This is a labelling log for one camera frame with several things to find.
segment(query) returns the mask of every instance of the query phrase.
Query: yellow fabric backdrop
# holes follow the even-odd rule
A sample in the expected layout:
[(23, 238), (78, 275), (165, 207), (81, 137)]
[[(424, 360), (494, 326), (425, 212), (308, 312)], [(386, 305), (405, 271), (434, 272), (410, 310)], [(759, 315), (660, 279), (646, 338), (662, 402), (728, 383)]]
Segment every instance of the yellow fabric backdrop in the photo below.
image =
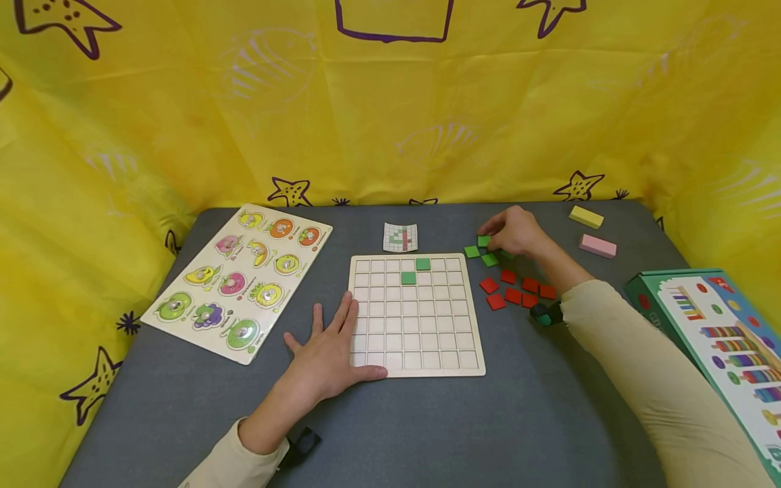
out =
[(781, 325), (778, 2), (6, 4), (14, 486), (60, 480), (213, 206), (641, 199)]

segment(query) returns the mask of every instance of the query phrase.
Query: beige sleeve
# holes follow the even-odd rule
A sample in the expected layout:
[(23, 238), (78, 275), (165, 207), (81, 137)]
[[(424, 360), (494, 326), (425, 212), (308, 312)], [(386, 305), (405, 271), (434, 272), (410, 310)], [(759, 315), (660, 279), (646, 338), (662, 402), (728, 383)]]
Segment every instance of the beige sleeve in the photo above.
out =
[(290, 444), (282, 439), (282, 444), (271, 454), (248, 451), (239, 440), (241, 420), (233, 424), (179, 488), (259, 488), (269, 482)]
[(773, 486), (718, 394), (609, 284), (592, 280), (572, 288), (562, 311), (572, 335), (643, 424), (671, 487)]

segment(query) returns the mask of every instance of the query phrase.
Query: yellow wooden block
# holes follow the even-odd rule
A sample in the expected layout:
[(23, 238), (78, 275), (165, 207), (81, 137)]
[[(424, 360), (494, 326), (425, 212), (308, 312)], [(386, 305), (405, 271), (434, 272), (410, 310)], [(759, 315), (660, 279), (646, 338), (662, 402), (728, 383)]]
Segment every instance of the yellow wooden block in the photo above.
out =
[(598, 213), (594, 213), (590, 210), (586, 210), (583, 207), (575, 205), (572, 207), (572, 211), (569, 213), (569, 218), (582, 223), (584, 226), (589, 226), (592, 229), (599, 229), (602, 225), (604, 217)]

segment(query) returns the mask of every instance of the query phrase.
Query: pink wooden block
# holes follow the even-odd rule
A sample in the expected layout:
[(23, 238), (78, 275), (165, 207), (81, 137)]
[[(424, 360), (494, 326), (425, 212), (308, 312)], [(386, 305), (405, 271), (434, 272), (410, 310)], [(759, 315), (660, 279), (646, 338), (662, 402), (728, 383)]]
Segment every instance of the pink wooden block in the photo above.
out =
[(580, 238), (580, 245), (578, 247), (584, 251), (593, 252), (594, 254), (607, 259), (613, 259), (615, 257), (615, 252), (619, 249), (618, 246), (612, 242), (597, 239), (596, 237), (590, 236), (588, 234), (584, 234)]

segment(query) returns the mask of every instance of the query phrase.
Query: green toy box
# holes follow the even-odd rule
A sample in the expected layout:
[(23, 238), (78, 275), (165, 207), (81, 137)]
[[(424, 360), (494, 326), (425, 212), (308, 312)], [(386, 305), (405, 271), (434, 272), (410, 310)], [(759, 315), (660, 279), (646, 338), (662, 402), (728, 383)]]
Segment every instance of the green toy box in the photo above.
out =
[(721, 269), (646, 271), (632, 305), (700, 369), (781, 486), (781, 340)]

